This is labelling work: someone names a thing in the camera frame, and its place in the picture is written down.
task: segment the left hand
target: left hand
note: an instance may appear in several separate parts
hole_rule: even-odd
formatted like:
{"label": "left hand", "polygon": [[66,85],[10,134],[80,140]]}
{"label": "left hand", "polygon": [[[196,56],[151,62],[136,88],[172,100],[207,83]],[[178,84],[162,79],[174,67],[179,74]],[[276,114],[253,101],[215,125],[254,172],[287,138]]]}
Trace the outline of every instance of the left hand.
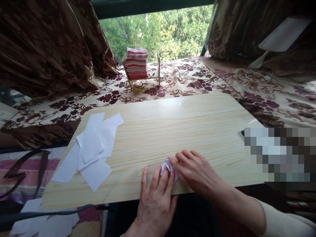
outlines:
{"label": "left hand", "polygon": [[147,187],[147,172],[145,167],[142,175],[141,197],[139,200],[137,217],[131,227],[124,234],[126,236],[164,236],[171,226],[176,210],[178,196],[171,198],[173,190],[174,171],[167,168],[161,176],[161,166],[155,169],[149,188]]}

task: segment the light wood grain surface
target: light wood grain surface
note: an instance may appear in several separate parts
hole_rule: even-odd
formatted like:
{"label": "light wood grain surface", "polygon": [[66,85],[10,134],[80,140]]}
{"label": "light wood grain surface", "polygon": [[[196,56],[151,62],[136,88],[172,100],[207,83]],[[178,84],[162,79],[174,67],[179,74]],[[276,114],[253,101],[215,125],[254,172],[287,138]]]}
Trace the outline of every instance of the light wood grain surface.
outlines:
{"label": "light wood grain surface", "polygon": [[[124,120],[117,128],[112,157],[106,161],[112,173],[96,192],[79,173],[69,184],[49,182],[42,200],[45,208],[139,199],[143,169],[148,167],[149,185],[157,165],[183,149],[199,151],[233,186],[262,183],[245,169],[241,130],[263,126],[227,94],[212,92],[92,109],[83,116],[64,157],[90,115],[100,112],[105,112],[104,119],[120,113]],[[188,192],[192,190],[180,177],[173,193]]]}

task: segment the red striped towel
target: red striped towel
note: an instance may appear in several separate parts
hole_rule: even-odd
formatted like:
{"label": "red striped towel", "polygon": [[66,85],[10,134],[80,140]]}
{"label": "red striped towel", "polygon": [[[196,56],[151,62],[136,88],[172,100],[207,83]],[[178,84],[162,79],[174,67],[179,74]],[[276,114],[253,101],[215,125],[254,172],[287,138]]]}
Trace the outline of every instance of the red striped towel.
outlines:
{"label": "red striped towel", "polygon": [[127,58],[128,59],[146,59],[147,50],[144,48],[127,48]]}
{"label": "red striped towel", "polygon": [[128,72],[147,72],[148,67],[127,67],[126,70]]}
{"label": "red striped towel", "polygon": [[148,74],[147,74],[147,72],[129,72],[128,76],[131,79],[137,79],[137,78],[148,77]]}
{"label": "red striped towel", "polygon": [[139,62],[139,63],[146,63],[147,59],[125,59],[125,63],[130,63],[130,62]]}
{"label": "red striped towel", "polygon": [[146,63],[132,62],[132,63],[126,63],[125,66],[126,66],[127,68],[129,68],[129,67],[139,67],[139,68],[142,68],[142,67],[146,67]]}

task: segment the green foliage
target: green foliage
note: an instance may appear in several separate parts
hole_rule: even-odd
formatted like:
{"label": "green foliage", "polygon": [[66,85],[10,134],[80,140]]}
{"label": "green foliage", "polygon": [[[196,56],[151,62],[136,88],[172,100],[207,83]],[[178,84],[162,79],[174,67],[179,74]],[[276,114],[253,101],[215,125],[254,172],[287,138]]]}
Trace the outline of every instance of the green foliage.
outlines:
{"label": "green foliage", "polygon": [[213,5],[100,20],[115,58],[126,48],[143,47],[150,62],[198,56],[204,44]]}

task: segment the white cable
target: white cable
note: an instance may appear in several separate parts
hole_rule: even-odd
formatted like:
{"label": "white cable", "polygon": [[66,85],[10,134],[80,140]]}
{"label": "white cable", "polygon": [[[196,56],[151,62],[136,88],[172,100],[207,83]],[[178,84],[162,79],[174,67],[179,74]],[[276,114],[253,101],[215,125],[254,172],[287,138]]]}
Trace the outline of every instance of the white cable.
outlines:
{"label": "white cable", "polygon": [[[249,81],[253,81],[253,82],[261,83],[261,84],[266,84],[266,83],[269,83],[269,82],[272,80],[272,78],[274,78],[274,76],[271,76],[269,73],[267,73],[267,72],[265,72],[265,71],[251,70],[249,67],[248,67],[248,70],[249,70],[249,71],[245,72],[245,76],[246,76],[246,78],[247,78]],[[270,77],[270,79],[269,79],[268,81],[266,81],[266,82],[254,81],[254,80],[252,80],[250,77],[247,76],[247,73],[249,73],[249,72],[251,72],[251,73],[256,73],[256,74],[258,74],[259,76],[265,77],[264,75],[258,73],[258,72],[264,72],[264,73],[267,74],[268,77]]]}

